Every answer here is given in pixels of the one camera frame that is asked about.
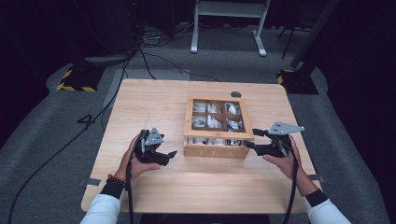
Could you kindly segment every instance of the human hand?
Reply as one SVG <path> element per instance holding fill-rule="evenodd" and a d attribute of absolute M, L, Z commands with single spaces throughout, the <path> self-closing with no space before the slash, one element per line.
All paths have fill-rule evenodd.
<path fill-rule="evenodd" d="M 122 160 L 120 162 L 120 167 L 117 170 L 117 172 L 114 174 L 114 176 L 117 179 L 121 179 L 123 181 L 126 180 L 126 166 L 128 165 L 129 159 L 131 157 L 131 153 L 134 150 L 134 145 L 136 143 L 136 140 L 138 139 L 140 134 L 138 134 L 132 141 L 131 144 L 128 147 L 128 150 L 125 151 Z M 151 171 L 151 170 L 158 170 L 160 169 L 161 166 L 157 163 L 142 163 L 140 162 L 137 158 L 132 159 L 132 169 L 131 169 L 131 176 L 132 180 L 138 178 L 141 174 L 143 174 L 146 171 Z"/>
<path fill-rule="evenodd" d="M 293 147 L 294 150 L 294 154 L 297 158 L 299 168 L 303 169 L 303 167 L 301 166 L 300 154 L 296 146 L 296 143 L 294 141 L 294 138 L 291 135 L 289 135 L 289 138 L 291 141 L 291 146 Z M 285 176 L 292 179 L 293 155 L 291 155 L 291 153 L 289 153 L 287 157 L 283 157 L 283 158 L 273 157 L 270 155 L 263 155 L 262 158 L 265 159 L 266 161 L 271 162 L 273 165 L 276 165 Z"/>

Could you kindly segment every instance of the gray carpet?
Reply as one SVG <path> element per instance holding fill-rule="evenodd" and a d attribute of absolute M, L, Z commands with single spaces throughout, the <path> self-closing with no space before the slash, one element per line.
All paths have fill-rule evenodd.
<path fill-rule="evenodd" d="M 278 39 L 280 30 L 264 29 L 262 40 L 268 55 L 260 57 L 252 29 L 204 30 L 199 36 L 197 54 L 190 54 L 190 35 L 163 47 L 142 50 L 191 72 L 182 74 L 168 61 L 147 55 L 148 66 L 157 78 L 276 83 L 276 71 L 290 68 L 306 33 L 295 33 L 282 60 L 288 34 Z M 0 150 L 0 223 L 7 223 L 12 200 L 24 181 L 84 129 L 78 119 L 87 114 L 95 116 L 103 109 L 114 92 L 115 80 L 120 79 L 121 64 L 113 65 L 106 68 L 98 92 L 56 91 L 69 65 L 48 79 L 50 95 L 32 110 Z M 146 71 L 146 66 L 137 53 L 127 74 L 138 78 L 142 71 Z M 185 77 L 172 77 L 173 74 Z M 352 223 L 389 223 L 378 185 L 332 109 L 326 79 L 318 69 L 312 78 L 319 95 L 293 94 L 289 99 L 299 124 L 306 128 L 303 137 L 318 174 L 325 179 L 324 192 Z M 84 217 L 80 208 L 84 188 L 79 182 L 91 174 L 111 109 L 28 183 L 16 203 L 12 223 L 78 223 Z M 281 223 L 283 215 L 271 215 L 270 219 L 271 223 Z M 128 223 L 128 215 L 120 214 L 119 223 Z M 292 215 L 290 223 L 308 220 L 305 214 Z"/>

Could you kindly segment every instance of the bracelet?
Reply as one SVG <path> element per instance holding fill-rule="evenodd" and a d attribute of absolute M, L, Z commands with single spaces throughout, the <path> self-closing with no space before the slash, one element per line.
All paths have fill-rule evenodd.
<path fill-rule="evenodd" d="M 126 182 L 122 179 L 116 178 L 114 175 L 108 175 L 106 183 L 116 183 L 126 189 Z"/>

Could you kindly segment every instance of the wooden table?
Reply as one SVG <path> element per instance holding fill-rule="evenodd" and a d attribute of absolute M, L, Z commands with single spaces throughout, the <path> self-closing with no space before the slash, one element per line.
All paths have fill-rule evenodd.
<path fill-rule="evenodd" d="M 142 174 L 133 182 L 137 213 L 283 214 L 288 207 L 291 181 L 276 166 L 251 150 L 244 161 L 183 156 L 183 131 L 189 95 L 229 97 L 242 93 L 253 128 L 269 129 L 278 120 L 297 124 L 288 97 L 280 85 L 228 82 L 124 79 L 114 104 L 81 208 L 88 211 L 106 176 L 114 174 L 130 141 L 142 129 L 156 127 L 165 135 L 157 151 L 177 150 L 167 166 Z M 292 134 L 303 167 L 315 173 L 300 133 Z M 269 142 L 258 137 L 256 141 Z M 127 194 L 121 211 L 128 211 Z M 296 193 L 293 213 L 303 213 Z"/>

